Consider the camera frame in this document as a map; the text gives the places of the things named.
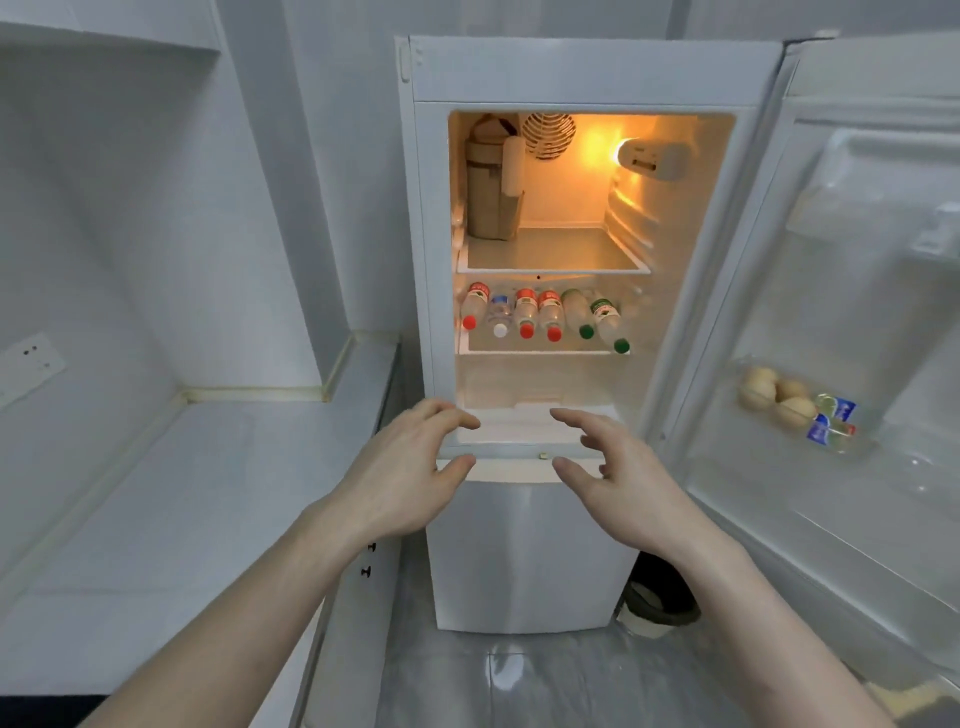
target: forearm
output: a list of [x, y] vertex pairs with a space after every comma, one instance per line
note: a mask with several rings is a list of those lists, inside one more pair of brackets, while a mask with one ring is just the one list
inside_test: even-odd
[[682, 554], [678, 569], [739, 667], [758, 725], [893, 726], [740, 544], [717, 529]]
[[340, 504], [314, 504], [84, 727], [248, 726], [362, 542]]

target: water bottle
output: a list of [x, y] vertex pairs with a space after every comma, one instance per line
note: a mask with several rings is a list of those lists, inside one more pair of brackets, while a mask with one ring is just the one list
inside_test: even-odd
[[490, 288], [481, 282], [471, 283], [460, 304], [460, 321], [467, 331], [477, 327], [477, 321], [483, 321], [487, 315], [487, 301], [490, 300]]
[[561, 296], [564, 302], [564, 316], [566, 324], [577, 331], [582, 339], [592, 339], [593, 314], [590, 312], [590, 302], [579, 288], [568, 288]]
[[593, 312], [593, 323], [603, 342], [617, 353], [627, 353], [630, 342], [623, 336], [623, 319], [616, 306], [608, 299], [597, 299], [590, 304], [590, 311]]
[[532, 339], [537, 330], [537, 314], [540, 309], [537, 306], [537, 294], [533, 288], [521, 288], [516, 292], [516, 303], [514, 305], [514, 321], [520, 336], [524, 339]]
[[510, 322], [513, 319], [513, 310], [510, 307], [510, 296], [505, 293], [494, 293], [487, 307], [487, 325], [493, 328], [493, 335], [502, 339], [510, 332]]
[[564, 337], [564, 305], [556, 291], [545, 290], [540, 293], [537, 301], [540, 315], [537, 323], [546, 330], [546, 337], [552, 342], [558, 342]]

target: right arm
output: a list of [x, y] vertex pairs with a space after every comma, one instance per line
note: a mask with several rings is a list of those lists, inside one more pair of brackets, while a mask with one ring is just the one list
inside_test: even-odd
[[746, 550], [711, 521], [657, 456], [623, 425], [570, 409], [553, 416], [604, 453], [603, 478], [566, 458], [561, 480], [617, 541], [681, 573], [744, 677], [746, 708], [776, 728], [892, 728], [893, 721], [763, 577]]

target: wall socket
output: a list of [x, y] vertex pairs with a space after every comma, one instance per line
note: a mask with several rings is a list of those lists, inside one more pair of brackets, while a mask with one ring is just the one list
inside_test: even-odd
[[0, 409], [33, 392], [66, 369], [45, 333], [37, 333], [0, 353]]

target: hand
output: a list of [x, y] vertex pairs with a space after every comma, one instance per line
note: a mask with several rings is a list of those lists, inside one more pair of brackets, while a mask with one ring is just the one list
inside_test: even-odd
[[556, 457], [554, 470], [580, 497], [593, 519], [621, 544], [672, 560], [723, 532], [677, 485], [654, 452], [609, 417], [575, 409], [550, 414], [586, 434], [584, 446], [603, 452], [603, 478]]
[[476, 463], [460, 455], [437, 472], [444, 436], [480, 421], [443, 400], [423, 400], [371, 439], [328, 496], [361, 541], [412, 533], [433, 521]]

